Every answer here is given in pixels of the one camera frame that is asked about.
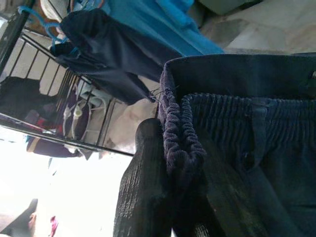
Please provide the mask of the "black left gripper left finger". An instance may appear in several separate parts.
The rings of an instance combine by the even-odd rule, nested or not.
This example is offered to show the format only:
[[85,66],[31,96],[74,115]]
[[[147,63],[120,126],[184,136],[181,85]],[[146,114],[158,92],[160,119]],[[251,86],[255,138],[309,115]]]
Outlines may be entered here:
[[135,155],[120,182],[113,235],[169,237],[172,198],[158,119],[139,124],[135,145]]

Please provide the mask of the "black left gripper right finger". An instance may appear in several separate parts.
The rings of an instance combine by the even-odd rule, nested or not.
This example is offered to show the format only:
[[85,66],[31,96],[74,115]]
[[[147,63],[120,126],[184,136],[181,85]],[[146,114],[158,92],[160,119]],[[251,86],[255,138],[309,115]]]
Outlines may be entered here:
[[204,196],[227,237],[267,237],[268,233],[240,175],[216,147],[205,148]]

